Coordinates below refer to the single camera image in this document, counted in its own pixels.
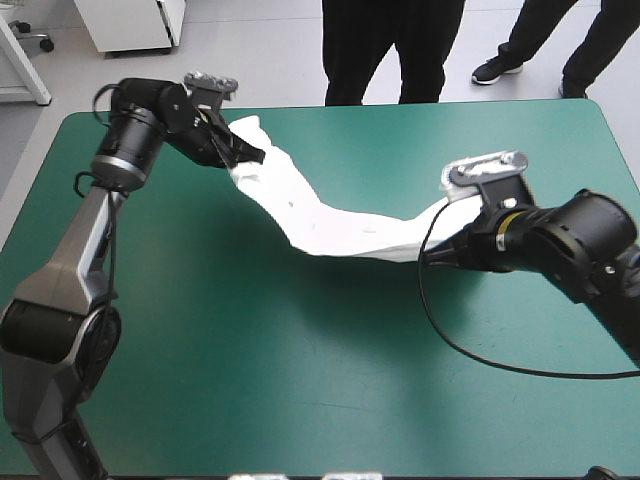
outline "leg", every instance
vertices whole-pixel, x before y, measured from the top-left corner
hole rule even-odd
[[[361,105],[380,61],[393,44],[393,2],[323,0],[326,105]]]
[[[400,103],[435,103],[443,64],[458,34],[464,0],[410,0],[401,15],[396,49],[402,69]]]
[[[529,61],[577,0],[526,0],[509,41],[498,47],[507,69]]]
[[[640,1],[602,0],[582,45],[564,67],[564,81],[586,89],[595,82],[640,26]]]

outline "black cable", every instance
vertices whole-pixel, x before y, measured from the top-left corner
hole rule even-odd
[[[464,349],[463,347],[455,343],[453,340],[451,340],[451,338],[449,338],[449,336],[442,329],[440,324],[436,321],[433,315],[433,312],[431,310],[431,305],[429,303],[429,300],[427,299],[427,296],[425,294],[424,284],[422,282],[423,271],[430,266],[428,263],[426,265],[423,265],[425,247],[427,245],[427,242],[429,241],[429,237],[433,233],[433,229],[436,226],[436,222],[438,221],[438,218],[447,209],[447,207],[449,207],[449,205],[451,204],[447,203],[440,210],[438,210],[438,213],[436,213],[435,217],[433,217],[433,221],[429,226],[427,235],[424,238],[422,245],[420,246],[420,253],[418,254],[418,288],[420,290],[420,300],[422,302],[422,307],[424,308],[424,311],[427,314],[427,319],[429,320],[429,323],[431,323],[431,326],[433,327],[433,329],[440,336],[440,338],[447,345],[449,345],[449,347],[453,348],[455,351],[457,351],[458,353],[461,353],[465,357],[470,358],[471,360],[474,360],[476,362],[482,363],[483,365],[487,365],[492,368],[497,368],[499,370],[506,370],[508,372],[515,372],[523,375],[532,375],[535,377],[562,378],[562,379],[569,379],[569,380],[620,380],[623,378],[640,377],[640,370],[633,370],[628,372],[617,372],[617,373],[566,373],[566,372],[553,372],[553,371],[546,371],[546,370],[535,370],[531,368],[516,367],[516,366],[508,365],[505,363],[499,363],[493,360],[488,360],[484,357],[481,357],[480,355],[476,355],[475,353]]]
[[[102,117],[97,111],[98,100],[100,100],[100,97],[102,97],[102,95],[104,95],[108,91],[116,90],[118,88],[120,88],[120,85],[118,85],[117,83],[109,83],[108,85],[105,85],[100,90],[98,90],[98,92],[93,97],[93,103],[91,104],[91,113],[93,113],[93,118],[95,118],[99,124],[104,125],[105,127],[109,127],[110,125],[109,122],[105,122],[104,120],[102,120]]]

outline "chair wheel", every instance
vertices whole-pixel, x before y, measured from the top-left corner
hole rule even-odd
[[[31,33],[31,24],[26,22],[18,22],[16,28],[20,33]]]
[[[55,48],[55,45],[51,41],[51,39],[45,38],[44,40],[40,41],[40,48],[45,52],[49,53],[53,51],[53,49]]]

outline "white cabinet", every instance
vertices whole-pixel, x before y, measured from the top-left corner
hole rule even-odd
[[[185,0],[75,0],[99,52],[180,43]]]

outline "green table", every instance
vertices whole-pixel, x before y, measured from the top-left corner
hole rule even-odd
[[[530,101],[258,114],[328,204],[410,218],[441,197],[449,161],[529,155],[541,205],[582,187],[640,218],[598,107]],[[104,129],[67,118],[0,255],[0,301],[48,258]],[[640,472],[640,382],[546,380],[449,350],[427,325],[415,265],[292,249],[229,176],[165,147],[119,228],[124,335],[81,408],[114,475],[571,475]],[[434,270],[435,311],[495,359],[578,371],[630,363],[582,306],[540,276]],[[32,469],[0,426],[0,472]]]

